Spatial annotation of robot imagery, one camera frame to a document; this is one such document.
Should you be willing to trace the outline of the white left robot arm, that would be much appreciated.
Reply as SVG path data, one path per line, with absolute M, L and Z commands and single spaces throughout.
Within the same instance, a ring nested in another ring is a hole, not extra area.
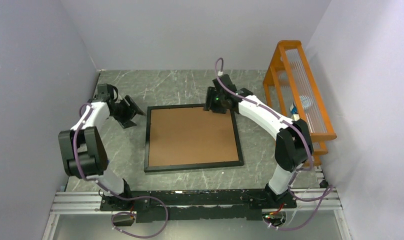
M 69 130 L 58 134 L 64 171 L 86 182 L 93 182 L 120 210 L 132 206 L 133 196 L 127 182 L 108 169 L 109 158 L 99 133 L 106 120 L 113 118 L 123 129 L 136 126 L 136 115 L 145 113 L 126 95 L 122 97 L 116 86 L 103 83 L 96 94 L 79 109 L 80 118 Z

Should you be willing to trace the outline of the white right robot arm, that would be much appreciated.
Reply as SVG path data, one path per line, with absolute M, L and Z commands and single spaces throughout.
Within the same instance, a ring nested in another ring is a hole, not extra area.
M 313 155 L 313 143 L 308 124 L 293 120 L 264 104 L 250 90 L 237 89 L 228 74 L 219 72 L 208 87 L 204 111 L 224 114 L 227 111 L 244 116 L 269 133 L 275 141 L 274 158 L 277 167 L 266 185 L 265 202 L 272 208 L 285 199 L 296 172 Z

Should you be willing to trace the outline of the orange wooden shelf rack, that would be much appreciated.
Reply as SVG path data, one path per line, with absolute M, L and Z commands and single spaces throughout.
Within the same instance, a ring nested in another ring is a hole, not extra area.
M 275 93 L 282 115 L 290 117 L 290 106 L 295 103 L 313 142 L 313 165 L 320 166 L 320 157 L 329 152 L 326 143 L 336 139 L 337 134 L 301 41 L 277 43 L 262 85 L 267 105 L 273 106 L 271 93 Z

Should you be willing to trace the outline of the white box in shelf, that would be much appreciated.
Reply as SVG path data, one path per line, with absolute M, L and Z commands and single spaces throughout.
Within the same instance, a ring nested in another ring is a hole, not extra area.
M 297 121 L 300 119 L 300 115 L 295 103 L 292 103 L 292 105 L 289 107 L 289 112 L 292 120 Z

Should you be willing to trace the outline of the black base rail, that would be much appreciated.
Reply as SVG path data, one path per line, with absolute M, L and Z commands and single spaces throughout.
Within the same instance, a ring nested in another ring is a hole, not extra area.
M 102 196 L 102 212 L 135 212 L 137 223 L 178 220 L 261 220 L 278 209 L 295 209 L 290 193 L 275 197 L 264 188 L 131 191 L 133 201 Z

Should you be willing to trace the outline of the aluminium table rail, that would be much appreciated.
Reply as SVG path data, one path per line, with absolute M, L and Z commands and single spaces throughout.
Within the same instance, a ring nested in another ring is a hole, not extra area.
M 316 166 L 314 171 L 320 185 L 319 188 L 295 188 L 293 199 L 296 201 L 296 208 L 279 208 L 267 212 L 262 218 L 279 221 L 278 223 L 270 223 L 269 227 L 271 228 L 290 228 L 298 213 L 309 213 L 310 221 L 313 221 L 314 217 L 321 211 L 330 211 L 335 218 L 340 237 L 343 240 L 351 240 L 353 237 L 346 222 L 337 190 L 333 188 L 327 196 L 323 197 L 324 191 L 329 187 L 328 182 L 320 166 Z M 120 215 L 133 217 L 137 220 L 137 214 L 134 211 L 102 212 L 100 210 L 102 197 L 99 192 L 57 192 L 51 206 L 43 239 L 52 240 L 54 238 L 55 227 L 61 215 Z

